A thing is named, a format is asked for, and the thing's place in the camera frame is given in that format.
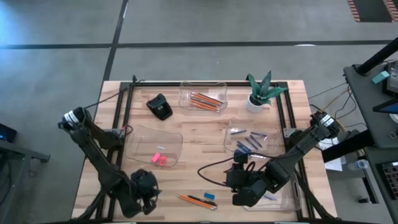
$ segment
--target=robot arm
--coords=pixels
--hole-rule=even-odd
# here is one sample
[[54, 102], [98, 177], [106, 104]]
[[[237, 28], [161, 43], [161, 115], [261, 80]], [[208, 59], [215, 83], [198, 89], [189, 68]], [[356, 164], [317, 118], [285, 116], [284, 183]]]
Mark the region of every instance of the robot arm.
[[[245, 154], [240, 151], [235, 151], [233, 158], [235, 163], [232, 165], [232, 168], [225, 171], [225, 185], [230, 187], [234, 193], [232, 199], [233, 205], [246, 205], [252, 207], [257, 204], [266, 191], [272, 193], [277, 192], [290, 180], [290, 176], [295, 172], [296, 163], [301, 160], [306, 153], [321, 140], [337, 136], [339, 126], [330, 115], [318, 111], [311, 115], [311, 117], [312, 120], [308, 129], [304, 131], [297, 130], [289, 137], [288, 142], [292, 147], [284, 155], [271, 157], [256, 152]], [[270, 157], [270, 160], [258, 170], [244, 169], [244, 164], [248, 162], [248, 155], [250, 154]], [[299, 181], [299, 184], [302, 189], [305, 188], [302, 186], [302, 181]], [[308, 188], [303, 190], [306, 194], [312, 194]], [[314, 205], [317, 205], [318, 208], [322, 207], [317, 201]], [[321, 208], [317, 210], [318, 212], [323, 212], [324, 209], [322, 210]], [[322, 217], [331, 217], [329, 215], [322, 215], [321, 212], [319, 213]]]
[[[131, 218], [139, 212], [147, 215], [155, 209], [155, 200], [151, 198], [160, 193], [155, 176], [151, 172], [140, 169], [129, 178], [117, 165], [108, 162], [101, 152], [100, 147], [114, 150], [123, 147], [124, 141], [120, 133], [102, 130], [94, 124], [89, 112], [80, 107], [65, 114], [62, 121], [58, 123], [58, 127], [70, 135], [98, 171], [98, 180], [101, 184], [99, 195], [107, 193], [117, 198], [125, 217]], [[88, 208], [90, 211], [85, 212], [85, 217], [91, 216], [101, 198], [99, 195]]]

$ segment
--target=green leaves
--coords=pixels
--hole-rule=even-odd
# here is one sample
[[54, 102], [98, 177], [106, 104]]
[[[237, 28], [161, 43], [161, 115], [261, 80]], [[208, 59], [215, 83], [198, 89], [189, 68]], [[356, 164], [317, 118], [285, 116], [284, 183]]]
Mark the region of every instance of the green leaves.
[[249, 78], [249, 82], [252, 88], [252, 93], [251, 95], [253, 96], [253, 98], [256, 97], [256, 95], [260, 92], [260, 85], [256, 82], [256, 80], [254, 79], [254, 77], [251, 74], [248, 74], [248, 78]]
[[262, 79], [261, 82], [261, 90], [260, 95], [265, 96], [267, 94], [267, 90], [269, 88], [269, 84], [271, 83], [271, 71]]
[[281, 87], [275, 87], [267, 91], [267, 97], [272, 98], [272, 97], [277, 97], [281, 93], [283, 93], [287, 88], [281, 88]]
[[254, 100], [256, 100], [260, 104], [271, 104], [271, 98], [279, 96], [282, 92], [287, 90], [287, 88], [275, 87], [272, 89], [268, 89], [271, 84], [271, 71], [262, 79], [261, 84], [259, 85], [256, 82], [256, 79], [248, 74], [249, 82], [252, 87], [251, 96]]

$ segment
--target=concrete floor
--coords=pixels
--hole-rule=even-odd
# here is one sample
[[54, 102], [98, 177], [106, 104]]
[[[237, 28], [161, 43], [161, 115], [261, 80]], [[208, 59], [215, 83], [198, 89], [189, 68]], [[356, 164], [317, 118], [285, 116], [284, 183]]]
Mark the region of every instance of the concrete floor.
[[[0, 1], [0, 46], [111, 43], [121, 5], [122, 0]], [[397, 31], [393, 23], [355, 22], [345, 0], [130, 0], [119, 42], [391, 40]], [[274, 79], [304, 80], [312, 96], [343, 83], [343, 67], [382, 47], [118, 49], [109, 79], [135, 74], [146, 80], [241, 80], [272, 70]], [[109, 49], [0, 50], [0, 123], [18, 130], [19, 145], [52, 155], [44, 166], [32, 163], [37, 176], [21, 192], [19, 223], [70, 218], [83, 153], [57, 122], [67, 111], [97, 101], [108, 55]], [[310, 102], [322, 108], [343, 89]], [[341, 114], [352, 107], [349, 102]], [[358, 110], [341, 121], [362, 122], [357, 117]], [[330, 184], [342, 219], [392, 223], [383, 202], [356, 202], [366, 195], [361, 181], [330, 179]]]

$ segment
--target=floor stripe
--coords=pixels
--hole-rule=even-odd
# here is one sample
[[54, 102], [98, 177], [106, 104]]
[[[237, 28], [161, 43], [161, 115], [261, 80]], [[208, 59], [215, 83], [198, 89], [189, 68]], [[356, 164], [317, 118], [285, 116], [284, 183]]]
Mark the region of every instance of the floor stripe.
[[252, 41], [252, 42], [165, 42], [165, 43], [130, 43], [118, 44], [124, 49], [162, 49], [195, 47], [275, 47], [296, 45], [385, 45], [392, 40], [326, 40], [326, 41]]
[[4, 44], [0, 49], [107, 49], [112, 44]]
[[116, 55], [116, 49], [118, 47], [120, 33], [122, 31], [124, 16], [126, 14], [128, 3], [129, 3], [129, 0], [123, 0], [122, 7], [121, 7], [120, 13], [119, 13], [118, 24], [116, 26], [116, 30], [114, 31], [114, 35], [113, 35], [112, 47], [111, 47], [111, 50], [109, 51], [108, 61], [106, 62], [104, 76], [102, 78], [103, 81], [108, 81], [111, 76], [113, 61], [114, 61], [114, 57]]

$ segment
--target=wooden tabletop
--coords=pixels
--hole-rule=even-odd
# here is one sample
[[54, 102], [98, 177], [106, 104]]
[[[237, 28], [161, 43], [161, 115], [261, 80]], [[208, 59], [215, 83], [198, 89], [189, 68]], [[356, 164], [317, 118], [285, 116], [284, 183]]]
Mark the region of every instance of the wooden tabletop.
[[[301, 80], [287, 81], [289, 85], [290, 98], [292, 101], [295, 121], [298, 128], [309, 127], [310, 107], [308, 105], [307, 93]], [[120, 82], [104, 82], [100, 100], [105, 99], [119, 91]], [[125, 218], [116, 202], [114, 221], [131, 222], [266, 222], [266, 221], [294, 221], [296, 213], [288, 212], [248, 212], [243, 207], [232, 205], [232, 193], [229, 188], [209, 183], [197, 174], [197, 170], [209, 163], [229, 158], [233, 153], [224, 146], [225, 132], [228, 121], [231, 118], [239, 120], [255, 120], [265, 129], [280, 130], [279, 114], [277, 105], [273, 100], [272, 106], [265, 106], [263, 112], [252, 114], [246, 110], [246, 100], [251, 88], [228, 87], [228, 107], [219, 116], [188, 116], [178, 105], [179, 87], [136, 87], [133, 92], [132, 106], [129, 115], [129, 124], [132, 127], [144, 126], [170, 133], [180, 133], [183, 136], [182, 151], [178, 162], [173, 167], [158, 167], [152, 164], [130, 159], [132, 154], [132, 138], [126, 139], [125, 154], [123, 156], [122, 170], [128, 175], [143, 168], [152, 171], [159, 183], [162, 193], [159, 195], [157, 208], [149, 215], [140, 213], [135, 217]], [[162, 93], [173, 109], [173, 115], [165, 121], [157, 119], [147, 108], [146, 102]], [[126, 94], [122, 106], [119, 123], [123, 121], [126, 105]], [[95, 123], [103, 128], [112, 127], [117, 97], [114, 97], [98, 105]], [[285, 113], [285, 120], [289, 123], [289, 117]], [[283, 154], [282, 138], [270, 141], [269, 149], [275, 146], [275, 153]], [[263, 165], [265, 160], [256, 161], [256, 167]], [[322, 154], [319, 150], [311, 150], [304, 157], [305, 168], [311, 191], [316, 198], [332, 215], [336, 216], [335, 204], [331, 194], [328, 177], [326, 176]], [[226, 162], [202, 171], [206, 177], [218, 182], [225, 181], [224, 170], [231, 167], [232, 162]], [[72, 217], [77, 217], [84, 212], [100, 189], [97, 172], [91, 163], [86, 160], [81, 174], [78, 193]], [[216, 210], [199, 207], [176, 197], [178, 194], [194, 195], [202, 197], [204, 192], [214, 194], [215, 202], [218, 204]], [[302, 201], [305, 213], [305, 202]]]

